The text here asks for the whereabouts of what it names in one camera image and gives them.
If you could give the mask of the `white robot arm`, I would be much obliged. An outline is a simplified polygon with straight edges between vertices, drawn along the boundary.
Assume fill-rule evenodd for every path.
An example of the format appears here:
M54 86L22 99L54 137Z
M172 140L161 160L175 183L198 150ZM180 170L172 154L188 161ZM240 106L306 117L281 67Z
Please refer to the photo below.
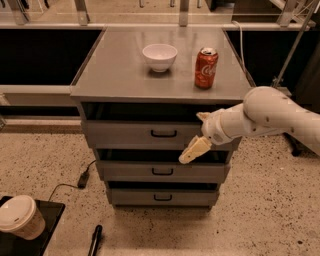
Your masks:
M242 103L214 112L198 112L202 136L195 136L179 156L187 164L242 136L288 133L320 155L320 115L300 107L273 87L255 87Z

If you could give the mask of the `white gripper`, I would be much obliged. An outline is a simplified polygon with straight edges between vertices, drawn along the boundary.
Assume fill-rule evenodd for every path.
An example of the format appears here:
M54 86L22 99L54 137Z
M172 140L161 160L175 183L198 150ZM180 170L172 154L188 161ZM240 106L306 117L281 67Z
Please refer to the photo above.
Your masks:
M224 109L214 112L198 112L197 118L202 121L201 131L203 136L194 136L188 146L183 150L179 156L179 162L188 164L207 153L212 144L223 145L232 141L232 139L224 132L221 123Z

